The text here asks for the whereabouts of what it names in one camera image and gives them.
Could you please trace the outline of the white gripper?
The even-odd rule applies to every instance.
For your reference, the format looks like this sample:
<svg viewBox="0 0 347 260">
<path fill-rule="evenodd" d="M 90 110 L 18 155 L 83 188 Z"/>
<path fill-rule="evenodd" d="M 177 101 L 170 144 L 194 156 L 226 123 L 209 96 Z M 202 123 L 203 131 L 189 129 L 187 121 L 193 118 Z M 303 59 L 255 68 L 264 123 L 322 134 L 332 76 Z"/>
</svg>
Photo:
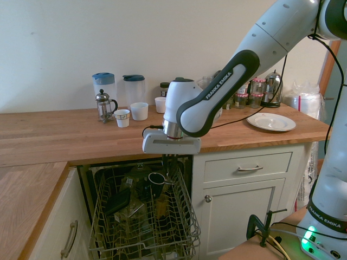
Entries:
<svg viewBox="0 0 347 260">
<path fill-rule="evenodd" d="M 143 134 L 142 149 L 147 154 L 162 154 L 163 172 L 169 172 L 171 164 L 177 164 L 177 154 L 197 154 L 201 149 L 201 139 L 184 136 L 180 139 L 169 138 L 161 129 L 146 129 Z"/>
</svg>

